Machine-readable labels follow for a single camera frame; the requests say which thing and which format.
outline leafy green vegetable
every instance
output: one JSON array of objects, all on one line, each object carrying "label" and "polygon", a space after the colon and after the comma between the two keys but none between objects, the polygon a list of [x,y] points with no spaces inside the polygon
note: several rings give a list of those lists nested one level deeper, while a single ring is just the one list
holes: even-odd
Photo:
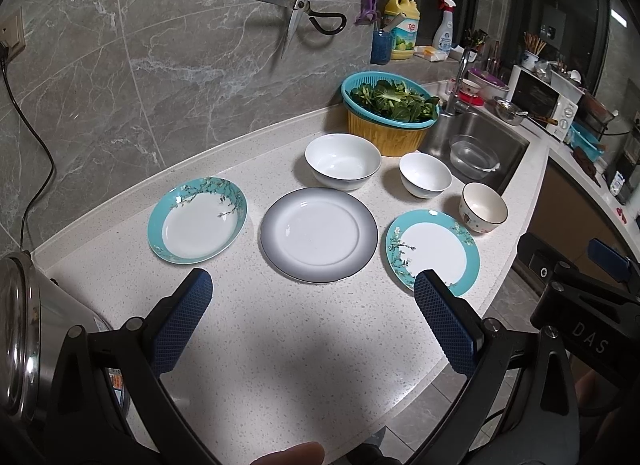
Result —
[{"label": "leafy green vegetable", "polygon": [[375,87],[363,83],[350,92],[353,101],[367,111],[398,122],[417,123],[438,118],[438,97],[425,99],[404,82],[379,80]]}]

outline microwave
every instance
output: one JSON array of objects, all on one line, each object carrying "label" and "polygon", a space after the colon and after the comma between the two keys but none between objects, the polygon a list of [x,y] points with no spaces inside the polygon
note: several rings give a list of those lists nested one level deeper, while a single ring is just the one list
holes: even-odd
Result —
[{"label": "microwave", "polygon": [[514,65],[506,98],[532,115],[554,119],[558,125],[544,124],[529,117],[534,124],[562,142],[574,121],[582,96],[579,90],[573,89],[573,92],[564,92],[558,85],[551,86],[530,71]]}]

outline purple lid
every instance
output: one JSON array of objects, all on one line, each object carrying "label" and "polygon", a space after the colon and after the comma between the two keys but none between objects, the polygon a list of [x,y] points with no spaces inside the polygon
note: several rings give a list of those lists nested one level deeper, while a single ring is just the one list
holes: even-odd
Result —
[{"label": "purple lid", "polygon": [[483,71],[479,68],[470,68],[469,73],[474,74],[476,77],[480,77],[482,80],[487,81],[489,84],[493,84],[498,88],[509,88],[505,83],[498,79],[498,77],[494,77],[488,71]]}]

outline blue plastic basket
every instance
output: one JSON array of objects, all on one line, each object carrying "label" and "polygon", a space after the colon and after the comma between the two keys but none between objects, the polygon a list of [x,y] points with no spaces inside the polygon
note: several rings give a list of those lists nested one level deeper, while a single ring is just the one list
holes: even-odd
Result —
[{"label": "blue plastic basket", "polygon": [[597,144],[598,139],[583,125],[574,122],[570,128],[569,145],[572,148],[582,148],[584,154],[592,162],[595,162],[599,156],[604,154],[603,150],[599,150],[593,144]]},{"label": "blue plastic basket", "polygon": [[[344,105],[349,108],[354,114],[359,116],[362,119],[366,119],[372,122],[378,122],[380,124],[385,124],[386,126],[391,126],[392,128],[399,128],[403,130],[425,130],[426,128],[430,128],[433,124],[435,124],[435,120],[429,120],[426,122],[416,122],[415,124],[408,124],[405,122],[398,122],[391,119],[385,119],[379,115],[375,115],[367,111],[362,106],[356,104],[349,93],[351,90],[360,87],[363,83],[371,84],[375,86],[376,83],[385,79],[393,82],[404,82],[407,87],[415,92],[420,93],[420,95],[424,95],[425,98],[430,98],[431,94],[425,90],[418,83],[412,81],[411,79],[407,79],[405,77],[396,75],[394,73],[387,73],[385,71],[361,71],[360,73],[354,73],[353,75],[348,76],[342,83],[342,87],[340,91],[342,93],[342,99],[344,100]],[[436,111],[440,113],[440,107],[436,106]]]}]

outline turquoise strainer basket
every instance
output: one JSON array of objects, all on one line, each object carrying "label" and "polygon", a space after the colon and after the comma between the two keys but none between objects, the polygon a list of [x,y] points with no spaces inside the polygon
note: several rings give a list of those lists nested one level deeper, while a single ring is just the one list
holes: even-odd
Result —
[{"label": "turquoise strainer basket", "polygon": [[[349,93],[351,93],[351,90],[359,87],[361,84],[368,83],[372,86],[375,86],[376,83],[381,79],[385,79],[391,82],[404,82],[407,87],[417,93],[420,93],[420,95],[423,95],[425,98],[428,99],[431,97],[431,94],[427,90],[425,90],[417,82],[414,82],[411,79],[407,79],[406,77],[396,75],[395,73],[387,73],[385,71],[361,71],[360,73],[354,73],[353,75],[348,76],[343,81],[342,87],[340,87],[340,92],[342,93],[344,104],[351,110],[351,112],[353,112],[360,118],[372,122],[377,122],[379,124],[385,124],[386,126],[390,126],[392,128],[400,128],[404,130],[424,130],[426,128],[430,128],[433,124],[435,124],[435,120],[416,122],[415,124],[407,124],[405,122],[385,119],[384,117],[375,115],[374,113],[367,111],[362,106],[356,104],[349,95]],[[440,106],[436,106],[436,111],[440,113]]]}]

